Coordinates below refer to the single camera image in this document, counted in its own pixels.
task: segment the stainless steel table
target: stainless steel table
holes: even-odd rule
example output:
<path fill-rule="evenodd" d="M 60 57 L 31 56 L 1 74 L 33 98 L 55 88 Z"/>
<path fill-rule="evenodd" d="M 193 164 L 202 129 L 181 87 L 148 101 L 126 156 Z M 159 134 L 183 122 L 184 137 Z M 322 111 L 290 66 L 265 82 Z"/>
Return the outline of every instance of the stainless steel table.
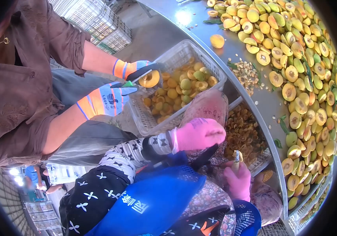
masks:
<path fill-rule="evenodd" d="M 222 30 L 216 24 L 211 25 L 203 23 L 204 20 L 209 19 L 207 14 L 209 9 L 206 8 L 206 1 L 184 0 L 182 2 L 177 2 L 176 0 L 138 0 L 138 2 L 171 21 L 202 47 L 225 71 L 231 83 L 240 93 L 242 99 L 250 107 L 264 133 L 273 157 L 273 162 L 278 174 L 281 195 L 283 197 L 283 218 L 287 219 L 287 189 L 281 161 L 287 157 L 286 152 L 288 147 L 285 144 L 286 134 L 277 123 L 277 119 L 283 115 L 289 117 L 289 110 L 284 105 L 281 88 L 277 88 L 272 92 L 272 85 L 268 79 L 268 74 L 272 69 L 269 66 L 263 67 L 263 71 L 261 71 L 262 83 L 264 84 L 263 89 L 255 88 L 254 94 L 250 97 L 227 66 L 228 58 L 232 59 L 231 62 L 239 62 L 240 59 L 253 62 L 258 69 L 261 68 L 261 65 L 257 62 L 256 56 L 250 54 L 246 50 L 246 45 L 238 39 L 237 33 L 229 30 Z M 215 49 L 211 46 L 209 38 L 214 34 L 220 34 L 225 38 L 226 41 L 223 48 Z M 289 127 L 288 118 L 285 120 L 285 123 Z M 274 139 L 279 139 L 281 141 L 283 146 L 282 149 L 275 147 L 273 142 Z"/>

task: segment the orange gloved hand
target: orange gloved hand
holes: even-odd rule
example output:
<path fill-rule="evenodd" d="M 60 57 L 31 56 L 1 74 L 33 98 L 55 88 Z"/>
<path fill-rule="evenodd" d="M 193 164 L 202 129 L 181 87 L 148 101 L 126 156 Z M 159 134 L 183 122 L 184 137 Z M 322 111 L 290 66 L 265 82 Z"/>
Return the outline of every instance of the orange gloved hand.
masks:
<path fill-rule="evenodd" d="M 129 101 L 129 94 L 137 91 L 137 86 L 123 87 L 119 82 L 112 82 L 95 89 L 77 102 L 86 119 L 96 115 L 116 116 Z"/>
<path fill-rule="evenodd" d="M 149 69 L 155 70 L 156 69 L 155 64 L 156 63 L 154 62 L 150 62 L 146 60 L 136 61 L 133 63 L 127 63 L 122 60 L 117 60 L 115 62 L 115 65 L 113 66 L 113 75 L 116 77 L 122 78 L 124 80 L 127 80 L 130 74 L 138 71 L 139 69 L 145 68 L 141 70 L 141 73 L 136 73 L 136 75 L 133 76 L 133 78 L 128 79 L 128 80 L 133 80 L 141 76 L 143 73 L 147 72 Z"/>

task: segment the green leaf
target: green leaf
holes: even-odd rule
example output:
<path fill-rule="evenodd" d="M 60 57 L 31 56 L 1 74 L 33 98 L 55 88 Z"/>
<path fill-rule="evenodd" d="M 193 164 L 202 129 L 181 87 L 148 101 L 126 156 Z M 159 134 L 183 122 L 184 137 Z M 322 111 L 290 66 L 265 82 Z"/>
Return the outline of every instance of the green leaf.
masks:
<path fill-rule="evenodd" d="M 235 65 L 235 63 L 227 62 L 227 66 L 231 67 L 232 69 L 238 69 L 238 67 Z"/>
<path fill-rule="evenodd" d="M 274 139 L 273 142 L 275 143 L 276 148 L 283 148 L 283 147 L 281 146 L 280 140 Z"/>
<path fill-rule="evenodd" d="M 211 23 L 211 24 L 222 24 L 221 19 L 212 19 L 212 20 L 205 20 L 203 23 Z"/>
<path fill-rule="evenodd" d="M 252 66 L 256 69 L 256 73 L 258 74 L 258 79 L 259 79 L 258 85 L 261 85 L 261 83 L 262 83 L 262 76 L 261 76 L 261 74 L 260 74 L 260 70 L 258 70 L 258 69 L 256 68 L 256 65 L 255 65 L 254 63 L 252 63 Z"/>
<path fill-rule="evenodd" d="M 337 100 L 335 101 L 334 105 L 332 105 L 332 110 L 335 110 L 336 105 L 337 105 Z"/>
<path fill-rule="evenodd" d="M 285 124 L 285 122 L 284 122 L 284 119 L 286 118 L 286 116 L 284 115 L 284 116 L 282 116 L 282 117 L 280 117 L 280 126 L 281 126 L 281 128 L 283 129 L 283 131 L 284 131 L 284 133 L 285 134 L 289 134 L 289 130 L 288 130 L 288 128 L 286 127 L 286 124 Z"/>
<path fill-rule="evenodd" d="M 309 67 L 308 61 L 307 61 L 306 58 L 304 57 L 304 53 L 303 53 L 303 52 L 301 52 L 301 53 L 302 53 L 302 59 L 304 60 L 305 66 L 306 66 L 306 74 L 307 74 L 307 76 L 309 77 L 309 80 L 310 80 L 310 86 L 311 86 L 312 88 L 314 88 L 313 82 L 311 81 L 311 71 L 310 71 L 310 67 Z"/>

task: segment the glove logo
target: glove logo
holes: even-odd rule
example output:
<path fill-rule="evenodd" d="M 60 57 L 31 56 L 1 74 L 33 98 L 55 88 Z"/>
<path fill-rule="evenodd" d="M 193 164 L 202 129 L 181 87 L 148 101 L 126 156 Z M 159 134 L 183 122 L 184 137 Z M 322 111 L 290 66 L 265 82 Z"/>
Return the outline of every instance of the glove logo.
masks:
<path fill-rule="evenodd" d="M 108 94 L 108 95 L 107 95 L 107 99 L 108 99 L 108 102 L 110 103 L 110 105 L 113 105 L 115 102 L 116 102 L 116 103 L 119 102 L 117 99 L 115 99 L 115 98 L 113 97 L 112 94 Z M 105 104 L 107 104 L 107 101 L 106 101 L 106 99 L 105 99 L 104 96 L 103 96 L 103 101 L 104 101 Z"/>

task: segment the stacked crates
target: stacked crates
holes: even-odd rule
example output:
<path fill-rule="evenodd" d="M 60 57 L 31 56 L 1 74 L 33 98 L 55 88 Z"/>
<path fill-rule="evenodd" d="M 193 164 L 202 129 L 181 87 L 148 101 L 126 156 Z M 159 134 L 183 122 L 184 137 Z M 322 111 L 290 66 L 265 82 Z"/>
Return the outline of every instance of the stacked crates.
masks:
<path fill-rule="evenodd" d="M 132 43 L 130 28 L 101 0 L 49 1 L 56 13 L 89 32 L 91 43 L 101 50 L 113 55 Z"/>

